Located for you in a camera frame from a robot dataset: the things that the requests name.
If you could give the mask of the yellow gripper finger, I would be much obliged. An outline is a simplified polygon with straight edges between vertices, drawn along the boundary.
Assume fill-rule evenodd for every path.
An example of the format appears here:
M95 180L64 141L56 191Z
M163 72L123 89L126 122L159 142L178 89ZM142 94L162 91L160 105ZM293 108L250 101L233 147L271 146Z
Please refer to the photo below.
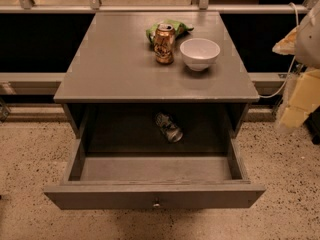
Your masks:
M272 51L280 55L294 55L296 53L296 36L297 28L293 28L273 46Z
M275 128L278 131L294 131L320 106L320 70L308 68L300 74L292 74L285 86Z

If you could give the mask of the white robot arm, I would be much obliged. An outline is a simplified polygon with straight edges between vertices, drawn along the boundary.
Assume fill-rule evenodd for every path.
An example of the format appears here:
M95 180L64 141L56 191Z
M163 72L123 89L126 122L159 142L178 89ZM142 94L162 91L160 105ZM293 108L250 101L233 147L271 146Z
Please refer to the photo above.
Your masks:
M276 128L289 133L299 128L320 107L320 1L298 26L274 45L272 51L294 55L298 63L307 67L298 76L290 76L283 103L277 112Z

